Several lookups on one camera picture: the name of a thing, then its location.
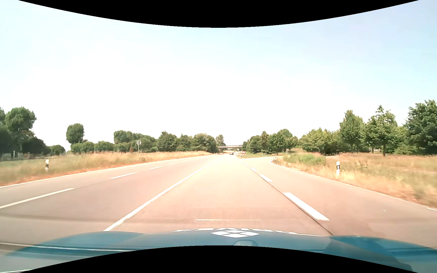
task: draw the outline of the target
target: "bush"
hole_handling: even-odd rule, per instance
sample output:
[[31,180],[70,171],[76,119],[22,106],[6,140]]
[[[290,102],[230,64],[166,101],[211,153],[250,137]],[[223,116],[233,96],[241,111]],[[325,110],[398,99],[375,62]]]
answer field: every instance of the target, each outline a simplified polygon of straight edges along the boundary
[[300,163],[305,165],[326,164],[326,157],[312,153],[292,154],[290,156],[285,156],[283,160],[289,163]]

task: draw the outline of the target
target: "green grass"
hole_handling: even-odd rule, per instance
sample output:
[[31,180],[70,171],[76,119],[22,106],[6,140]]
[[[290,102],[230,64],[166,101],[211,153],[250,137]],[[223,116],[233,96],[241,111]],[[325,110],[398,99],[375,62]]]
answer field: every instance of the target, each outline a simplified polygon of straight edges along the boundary
[[50,157],[45,171],[45,159],[0,162],[0,186],[159,160],[210,154],[208,152],[105,152]]

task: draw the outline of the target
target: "car hood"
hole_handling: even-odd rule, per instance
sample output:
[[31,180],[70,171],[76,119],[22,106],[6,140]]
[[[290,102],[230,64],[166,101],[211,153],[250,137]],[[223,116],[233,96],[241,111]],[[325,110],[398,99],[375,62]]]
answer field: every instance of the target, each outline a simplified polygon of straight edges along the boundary
[[254,228],[201,228],[150,234],[92,232],[36,245],[0,242],[0,249],[5,245],[13,251],[0,256],[0,272],[31,270],[125,251],[201,245],[283,248],[412,268],[415,272],[437,271],[437,250],[420,245],[375,237],[316,236]]

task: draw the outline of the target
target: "asphalt road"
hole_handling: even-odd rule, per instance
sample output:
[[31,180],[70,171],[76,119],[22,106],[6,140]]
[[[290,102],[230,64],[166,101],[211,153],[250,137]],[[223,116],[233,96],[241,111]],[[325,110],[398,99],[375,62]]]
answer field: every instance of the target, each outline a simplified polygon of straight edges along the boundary
[[0,242],[231,227],[375,236],[437,248],[437,210],[271,159],[207,155],[0,188]]

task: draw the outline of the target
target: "dashed white lane marking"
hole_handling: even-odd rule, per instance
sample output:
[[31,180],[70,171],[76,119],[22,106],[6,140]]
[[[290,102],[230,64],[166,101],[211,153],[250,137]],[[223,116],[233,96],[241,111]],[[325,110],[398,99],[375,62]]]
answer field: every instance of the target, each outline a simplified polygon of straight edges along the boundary
[[119,177],[123,177],[123,176],[131,175],[131,174],[135,174],[135,172],[131,172],[131,173],[128,173],[128,174],[123,174],[123,175],[116,176],[116,177],[111,177],[110,179],[116,179],[116,178],[119,178]]
[[207,167],[208,165],[214,163],[215,161],[219,160],[220,158],[215,159],[214,161],[208,163],[207,165],[204,165],[203,167],[201,167],[200,169],[196,170],[194,173],[192,173],[191,175],[183,178],[182,180],[178,181],[177,183],[175,183],[173,186],[169,187],[168,189],[165,189],[164,191],[162,191],[159,195],[156,195],[155,197],[151,198],[148,202],[142,204],[141,206],[139,206],[137,209],[131,211],[128,215],[124,216],[123,218],[121,218],[120,220],[118,220],[117,222],[113,223],[112,225],[110,225],[108,228],[104,229],[104,231],[112,231],[113,229],[115,229],[117,226],[119,226],[120,224],[124,223],[125,220],[128,220],[129,218],[131,218],[134,214],[137,214],[141,209],[145,208],[147,205],[149,205],[151,202],[153,202],[154,200],[158,199],[158,197],[162,196],[163,194],[167,193],[168,191],[170,191],[171,189],[173,189],[174,187],[178,186],[180,183],[182,183],[183,181],[185,181],[186,179],[190,178],[192,175],[198,173],[199,171],[201,171],[203,168]]
[[59,191],[56,191],[56,192],[47,193],[47,194],[36,196],[36,197],[33,197],[33,198],[28,198],[28,199],[21,200],[21,201],[18,201],[18,202],[14,202],[14,203],[11,203],[11,204],[6,204],[4,206],[1,206],[0,208],[7,208],[7,207],[10,207],[10,206],[14,206],[16,204],[21,204],[21,203],[24,203],[24,202],[28,202],[28,201],[32,201],[32,200],[35,200],[35,199],[38,199],[38,198],[54,195],[54,194],[57,194],[57,193],[60,193],[60,192],[64,192],[64,191],[67,191],[67,190],[71,190],[71,189],[74,189],[74,188],[62,189],[62,190],[59,190]]
[[330,219],[326,218],[325,215],[319,213],[316,209],[310,207],[310,205],[303,202],[301,199],[296,197],[291,192],[283,192],[283,194],[288,197],[291,201],[297,204],[300,208],[302,208],[306,213],[311,215],[313,218],[317,220],[329,221]]
[[270,180],[267,176],[260,174],[260,177],[262,177],[262,179],[266,180],[267,182],[272,182],[272,180]]

